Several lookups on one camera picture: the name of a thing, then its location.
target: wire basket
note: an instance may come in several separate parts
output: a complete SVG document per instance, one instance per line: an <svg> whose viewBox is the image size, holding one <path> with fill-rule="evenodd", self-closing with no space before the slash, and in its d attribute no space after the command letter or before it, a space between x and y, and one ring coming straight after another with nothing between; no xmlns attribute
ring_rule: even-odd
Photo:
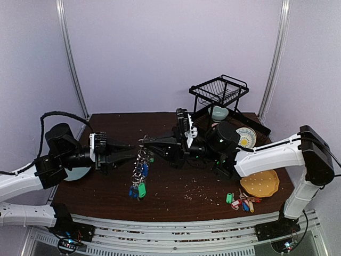
<svg viewBox="0 0 341 256"><path fill-rule="evenodd" d="M192 86L189 92L195 95L199 103L204 106L213 103L224 108L248 93L249 88L247 83L241 80L222 75L202 84Z"/></svg>

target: table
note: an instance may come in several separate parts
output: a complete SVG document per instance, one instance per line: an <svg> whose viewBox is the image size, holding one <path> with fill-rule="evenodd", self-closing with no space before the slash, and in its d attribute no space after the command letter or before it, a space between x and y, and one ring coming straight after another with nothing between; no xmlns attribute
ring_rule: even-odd
<svg viewBox="0 0 341 256"><path fill-rule="evenodd" d="M246 116L257 120L254 113ZM236 127L239 122L229 120ZM145 134L162 135L176 124L175 113L94 114L90 123L95 131L107 132L117 140L136 144ZM90 130L85 129L80 141L86 144ZM259 143L269 143L269 139ZM137 201L128 197L133 162L128 162L107 176L91 170L78 181L59 184L53 202L64 203L70 213L88 217L132 221L201 221L252 215L242 209L235 211L226 204L226 194L239 194L239 181L216 176L207 165L193 168L185 164L173 169L159 157L151 164L147 179L147 195ZM279 190L260 204L255 213L280 210L293 192L294 186L284 168L276 170L280 179Z"/></svg>

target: robotic arm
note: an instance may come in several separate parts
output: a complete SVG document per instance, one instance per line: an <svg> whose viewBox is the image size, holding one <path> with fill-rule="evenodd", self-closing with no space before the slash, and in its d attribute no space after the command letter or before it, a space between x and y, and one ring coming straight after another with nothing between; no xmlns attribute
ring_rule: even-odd
<svg viewBox="0 0 341 256"><path fill-rule="evenodd" d="M200 159L213 162L212 170L240 179L265 170L305 166L300 183L280 210L279 220L255 227L260 241L291 234L292 228L300 230L297 221L302 211L318 190L334 178L329 146L309 126L302 126L299 133L288 139L244 149L238 147L240 135L229 123L220 122L199 138L187 111L178 109L176 114L177 126L172 134L143 142L146 149L173 167L182 167L187 159Z"/></svg>
<svg viewBox="0 0 341 256"><path fill-rule="evenodd" d="M68 177L66 169L77 171L78 167L94 167L108 174L109 169L135 158L134 154L125 152L134 146L107 138L103 132L91 133L89 145L81 146L66 123L52 127L46 132L45 139L50 148L48 155L40 157L34 166L23 173L18 174L25 166L13 171L16 175L0 176L0 226L46 226L57 235L76 240L81 234L83 241L90 242L94 227L73 222L63 204L28 206L4 201L59 184Z"/></svg>

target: white plate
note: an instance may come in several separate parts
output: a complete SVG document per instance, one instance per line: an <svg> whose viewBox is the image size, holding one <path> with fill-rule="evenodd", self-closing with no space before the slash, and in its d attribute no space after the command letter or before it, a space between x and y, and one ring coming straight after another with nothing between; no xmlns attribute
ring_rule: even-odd
<svg viewBox="0 0 341 256"><path fill-rule="evenodd" d="M245 148L253 148L256 145L257 135L254 130L247 127L242 127L236 130L240 135L238 145Z"/></svg>

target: green key tag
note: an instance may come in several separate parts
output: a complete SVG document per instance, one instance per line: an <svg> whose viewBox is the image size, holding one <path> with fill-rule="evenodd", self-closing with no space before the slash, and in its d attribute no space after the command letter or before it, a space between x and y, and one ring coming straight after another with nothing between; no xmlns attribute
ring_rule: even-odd
<svg viewBox="0 0 341 256"><path fill-rule="evenodd" d="M145 189L145 184L144 183L139 184L138 189L139 189L139 198L145 197L145 195L147 194L147 191Z"/></svg>
<svg viewBox="0 0 341 256"><path fill-rule="evenodd" d="M227 197L226 197L226 202L228 204L231 204L233 200L233 195L231 193L228 193Z"/></svg>

